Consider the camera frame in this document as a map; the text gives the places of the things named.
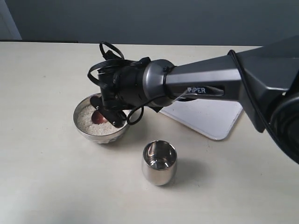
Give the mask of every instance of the white board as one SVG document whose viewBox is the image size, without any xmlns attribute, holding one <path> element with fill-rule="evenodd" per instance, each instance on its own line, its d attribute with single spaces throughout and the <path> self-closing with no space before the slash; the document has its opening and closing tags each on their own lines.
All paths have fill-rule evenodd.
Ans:
<svg viewBox="0 0 299 224">
<path fill-rule="evenodd" d="M 206 99 L 176 101 L 161 110 L 162 114 L 213 140 L 226 138 L 241 112 L 238 102 Z"/>
</svg>

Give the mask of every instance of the table surface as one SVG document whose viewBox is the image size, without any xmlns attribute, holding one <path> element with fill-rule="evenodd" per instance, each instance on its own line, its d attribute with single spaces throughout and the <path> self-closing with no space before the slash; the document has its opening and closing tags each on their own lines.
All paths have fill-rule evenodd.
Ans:
<svg viewBox="0 0 299 224">
<path fill-rule="evenodd" d="M 179 65 L 253 47 L 119 48 Z M 81 136 L 72 114 L 99 91 L 86 77 L 99 61 L 95 44 L 0 42 L 0 223 L 298 223 L 299 167 L 246 114 L 219 142 L 150 109 L 114 144 Z M 157 139 L 178 152 L 164 187 L 141 171 Z"/>
</svg>

